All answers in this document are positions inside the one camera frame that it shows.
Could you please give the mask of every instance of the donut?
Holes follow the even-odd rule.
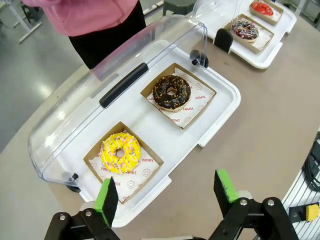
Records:
[[[251,4],[251,7],[263,14],[266,15],[267,17],[271,17],[274,14],[274,11],[272,11],[271,7],[269,7],[267,4],[263,3],[263,2],[255,2]]]
[[[124,155],[117,156],[122,149]],[[128,133],[116,133],[102,141],[101,160],[103,166],[112,173],[125,174],[132,171],[139,163],[141,150],[138,140]]]
[[[258,29],[249,21],[236,21],[232,24],[231,30],[249,43],[254,43],[259,36]]]
[[[189,83],[180,76],[168,75],[159,79],[152,90],[156,104],[168,111],[182,109],[190,99]]]

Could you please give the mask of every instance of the sleeve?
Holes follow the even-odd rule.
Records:
[[[22,2],[30,7],[50,8],[58,5],[63,0],[22,0]]]

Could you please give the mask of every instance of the yellow donut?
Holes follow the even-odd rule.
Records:
[[[118,157],[117,150],[122,149],[124,155]],[[137,139],[128,133],[116,133],[102,142],[101,160],[104,167],[115,174],[132,171],[139,163],[141,156]]]

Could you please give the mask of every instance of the person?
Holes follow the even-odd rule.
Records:
[[[89,69],[146,27],[138,0],[22,0],[41,7]]]

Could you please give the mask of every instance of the black pants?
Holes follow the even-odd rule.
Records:
[[[129,17],[121,24],[69,39],[85,65],[93,69],[125,41],[146,27],[145,16],[138,1]]]

